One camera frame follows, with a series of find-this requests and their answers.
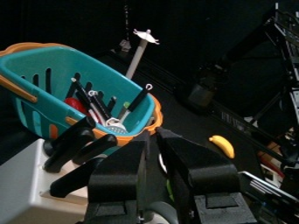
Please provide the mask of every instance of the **white hanging tool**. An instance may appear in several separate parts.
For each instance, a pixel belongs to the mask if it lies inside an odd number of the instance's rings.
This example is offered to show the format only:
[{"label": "white hanging tool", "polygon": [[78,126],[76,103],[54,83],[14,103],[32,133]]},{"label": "white hanging tool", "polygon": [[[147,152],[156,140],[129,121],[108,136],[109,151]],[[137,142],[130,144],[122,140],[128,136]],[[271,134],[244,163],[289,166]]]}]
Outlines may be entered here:
[{"label": "white hanging tool", "polygon": [[129,80],[133,77],[133,74],[136,71],[136,66],[137,66],[138,60],[141,59],[144,50],[145,50],[147,42],[155,43],[157,45],[160,44],[160,43],[157,43],[159,40],[152,37],[151,30],[147,30],[147,31],[134,30],[133,34],[136,34],[141,40],[138,43],[138,47],[136,48],[136,51],[134,51],[134,57],[132,59],[129,68],[126,69],[126,72],[125,72],[125,77]]}]

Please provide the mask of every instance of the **white surface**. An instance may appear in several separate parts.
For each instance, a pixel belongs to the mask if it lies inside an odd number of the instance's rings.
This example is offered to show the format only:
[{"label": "white surface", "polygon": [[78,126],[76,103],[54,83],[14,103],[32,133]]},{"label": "white surface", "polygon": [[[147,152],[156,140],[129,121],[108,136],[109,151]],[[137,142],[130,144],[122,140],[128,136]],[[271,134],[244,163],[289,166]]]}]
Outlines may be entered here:
[{"label": "white surface", "polygon": [[38,139],[0,166],[0,224],[73,224],[84,218],[85,187],[65,199],[48,194],[52,181],[73,170],[74,165],[68,162],[57,174],[45,172],[42,142]]}]

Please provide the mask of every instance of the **banana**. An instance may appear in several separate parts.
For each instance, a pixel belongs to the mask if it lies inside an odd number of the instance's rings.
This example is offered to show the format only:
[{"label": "banana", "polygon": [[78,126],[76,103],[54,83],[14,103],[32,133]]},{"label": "banana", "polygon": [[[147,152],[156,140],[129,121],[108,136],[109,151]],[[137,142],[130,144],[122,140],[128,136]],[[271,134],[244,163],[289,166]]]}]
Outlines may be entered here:
[{"label": "banana", "polygon": [[213,142],[220,147],[228,158],[235,157],[233,147],[227,138],[224,138],[223,136],[212,136],[209,137],[209,141]]}]

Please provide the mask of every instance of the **black handle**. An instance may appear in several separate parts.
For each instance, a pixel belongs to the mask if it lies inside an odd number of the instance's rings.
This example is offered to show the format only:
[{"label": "black handle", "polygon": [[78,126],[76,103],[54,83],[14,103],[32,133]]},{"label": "black handle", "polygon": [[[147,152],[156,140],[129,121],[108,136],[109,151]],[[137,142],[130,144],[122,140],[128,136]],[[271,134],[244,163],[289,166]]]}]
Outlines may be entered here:
[{"label": "black handle", "polygon": [[117,98],[114,96],[112,96],[109,99],[109,102],[106,104],[106,110],[109,111],[109,113],[110,113],[113,107],[116,106],[116,103],[117,103]]},{"label": "black handle", "polygon": [[77,165],[81,165],[94,156],[102,153],[108,148],[117,145],[117,138],[112,134],[104,135],[93,143],[86,145],[72,158],[72,162]]},{"label": "black handle", "polygon": [[108,107],[105,103],[102,102],[101,98],[96,94],[93,94],[89,96],[89,99],[90,99],[90,102],[94,104],[100,114],[104,116],[104,119],[108,120],[112,117],[112,115],[108,111]]},{"label": "black handle", "polygon": [[49,157],[57,148],[61,147],[62,141],[69,139],[73,136],[73,133],[81,128],[94,129],[96,122],[89,117],[85,116],[81,118],[69,128],[60,134],[60,136],[54,140],[45,140],[42,144],[42,150],[46,156]]},{"label": "black handle", "polygon": [[46,172],[60,172],[64,164],[73,158],[78,150],[92,142],[94,139],[94,134],[92,129],[80,128],[76,129],[73,135],[64,138],[56,147],[50,157],[44,163],[42,169]]},{"label": "black handle", "polygon": [[145,98],[145,95],[151,89],[152,89],[152,85],[147,84],[126,108],[129,112],[133,112],[133,110],[136,109],[136,106],[138,105],[141,100]]},{"label": "black handle", "polygon": [[78,190],[89,183],[89,176],[98,166],[102,158],[92,158],[77,169],[65,174],[61,178],[50,183],[50,196],[65,198],[65,196]]},{"label": "black handle", "polygon": [[85,91],[85,88],[81,86],[80,81],[74,78],[70,78],[70,81],[73,82],[73,85],[78,91],[80,99],[85,102],[86,105],[89,105],[89,96]]}]

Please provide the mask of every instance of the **basket slot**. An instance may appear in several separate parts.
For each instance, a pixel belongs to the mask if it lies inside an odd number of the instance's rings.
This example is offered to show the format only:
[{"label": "basket slot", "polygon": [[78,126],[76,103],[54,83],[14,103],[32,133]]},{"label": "basket slot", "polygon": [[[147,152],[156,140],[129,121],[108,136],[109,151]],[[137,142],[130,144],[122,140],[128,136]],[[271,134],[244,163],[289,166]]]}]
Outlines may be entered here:
[{"label": "basket slot", "polygon": [[52,94],[52,69],[45,70],[45,92]]},{"label": "basket slot", "polygon": [[38,84],[40,84],[40,76],[38,74],[34,74],[33,77],[32,77],[32,84],[38,87]]},{"label": "basket slot", "polygon": [[92,83],[88,81],[85,85],[85,91],[88,92],[92,89]]}]

